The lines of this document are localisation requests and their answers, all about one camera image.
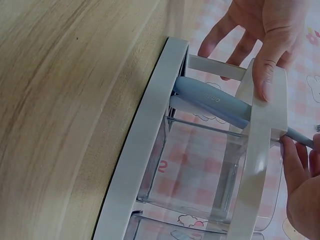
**clear plastic container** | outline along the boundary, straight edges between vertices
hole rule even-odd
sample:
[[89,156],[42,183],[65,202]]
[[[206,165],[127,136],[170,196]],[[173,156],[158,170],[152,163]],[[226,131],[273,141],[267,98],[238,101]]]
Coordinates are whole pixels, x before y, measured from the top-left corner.
[[[225,240],[224,233],[209,232],[173,225],[133,214],[123,240]],[[252,240],[264,240],[260,233],[254,233]]]
[[[247,138],[165,116],[137,200],[206,219],[212,230],[227,231],[246,157]],[[281,144],[271,141],[255,231],[263,231],[273,217],[281,173]]]

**blue pen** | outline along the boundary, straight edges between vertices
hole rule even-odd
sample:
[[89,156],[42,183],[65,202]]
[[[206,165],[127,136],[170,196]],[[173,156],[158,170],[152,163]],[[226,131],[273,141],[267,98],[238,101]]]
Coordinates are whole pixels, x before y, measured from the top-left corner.
[[[187,102],[199,106],[212,115],[244,129],[250,122],[251,106],[218,88],[205,82],[180,76],[176,79],[173,90]],[[286,136],[294,141],[315,149],[314,142],[288,127]]]

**wooden surface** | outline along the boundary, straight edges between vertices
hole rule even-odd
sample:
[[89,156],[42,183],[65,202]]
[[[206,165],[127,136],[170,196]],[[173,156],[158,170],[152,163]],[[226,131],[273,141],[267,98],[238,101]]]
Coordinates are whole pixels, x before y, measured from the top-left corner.
[[166,37],[200,4],[0,0],[0,239],[92,237]]

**pink checkered tablecloth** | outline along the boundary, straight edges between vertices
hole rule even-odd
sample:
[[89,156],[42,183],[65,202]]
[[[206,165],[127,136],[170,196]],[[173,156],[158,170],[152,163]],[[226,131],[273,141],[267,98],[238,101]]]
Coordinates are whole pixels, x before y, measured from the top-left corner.
[[[229,7],[229,0],[206,0],[197,17],[189,53],[196,55],[202,40],[212,26],[221,19]],[[315,125],[320,124],[320,17],[309,13],[305,25],[303,48],[288,72],[288,119],[289,125],[312,138]],[[244,33],[241,27],[235,28],[214,50],[210,58],[225,62]],[[241,64],[246,68],[258,53],[258,42],[252,53]],[[219,76],[188,69],[187,76],[206,82],[216,88],[234,95],[239,82],[223,81]],[[177,112],[176,118],[195,124],[228,130],[229,124],[216,117],[197,116]],[[158,171],[153,180],[149,200],[161,203],[164,207],[179,206],[172,213],[161,207],[144,206],[150,217],[166,222],[179,223],[185,227],[206,229],[206,215],[210,214],[215,191],[226,149],[227,137],[222,133],[212,133],[206,129],[196,129],[183,124],[173,124],[170,136],[163,150]],[[241,176],[241,164],[237,182]],[[281,171],[280,150],[271,148],[266,182],[264,185],[259,216],[272,217],[270,224],[262,232],[266,240],[303,240],[286,220],[287,187]],[[274,215],[274,196],[277,196]]]

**hand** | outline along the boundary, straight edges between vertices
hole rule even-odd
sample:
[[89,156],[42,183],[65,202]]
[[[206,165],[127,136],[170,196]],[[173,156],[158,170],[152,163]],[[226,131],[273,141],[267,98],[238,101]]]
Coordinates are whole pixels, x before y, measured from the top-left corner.
[[302,235],[320,239],[320,134],[313,137],[317,151],[307,148],[287,136],[284,146],[284,176],[288,198],[286,214],[291,225]]
[[224,17],[203,40],[198,55],[209,57],[217,44],[237,25],[245,28],[227,63],[239,66],[257,40],[263,42],[252,70],[255,89],[264,101],[272,100],[275,66],[288,69],[304,37],[310,0],[233,0]]

